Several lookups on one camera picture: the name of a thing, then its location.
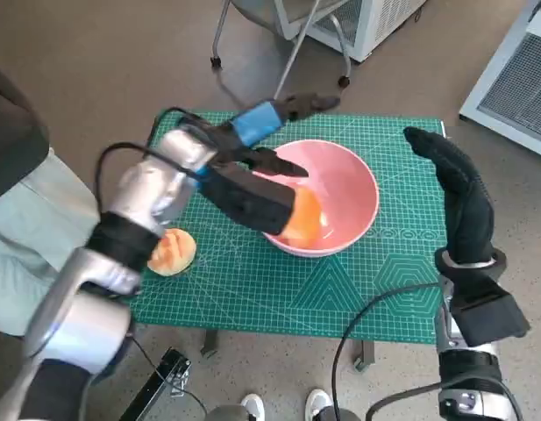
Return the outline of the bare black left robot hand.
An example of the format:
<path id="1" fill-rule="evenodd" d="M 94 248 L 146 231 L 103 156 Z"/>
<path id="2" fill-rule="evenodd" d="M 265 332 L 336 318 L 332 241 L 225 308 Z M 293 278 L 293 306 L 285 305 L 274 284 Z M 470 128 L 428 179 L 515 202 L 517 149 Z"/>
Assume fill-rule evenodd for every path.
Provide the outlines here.
<path id="1" fill-rule="evenodd" d="M 340 103 L 339 96 L 316 93 L 294 94 L 282 99 L 257 103 L 252 108 L 207 130 L 217 149 L 214 161 L 219 165 L 241 162 L 264 175 L 307 177 L 303 167 L 277 156 L 260 142 L 278 132 L 286 123 L 330 111 Z"/>

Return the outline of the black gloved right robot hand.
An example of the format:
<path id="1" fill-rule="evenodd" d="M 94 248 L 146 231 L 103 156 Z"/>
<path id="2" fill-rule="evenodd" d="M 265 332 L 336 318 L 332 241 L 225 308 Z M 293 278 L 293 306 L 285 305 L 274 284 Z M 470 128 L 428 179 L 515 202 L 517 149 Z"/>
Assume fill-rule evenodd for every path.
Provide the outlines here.
<path id="1" fill-rule="evenodd" d="M 446 251 L 458 265 L 492 259 L 495 213 L 488 190 L 471 158 L 444 136 L 409 126 L 404 138 L 413 152 L 430 160 L 444 191 Z"/>

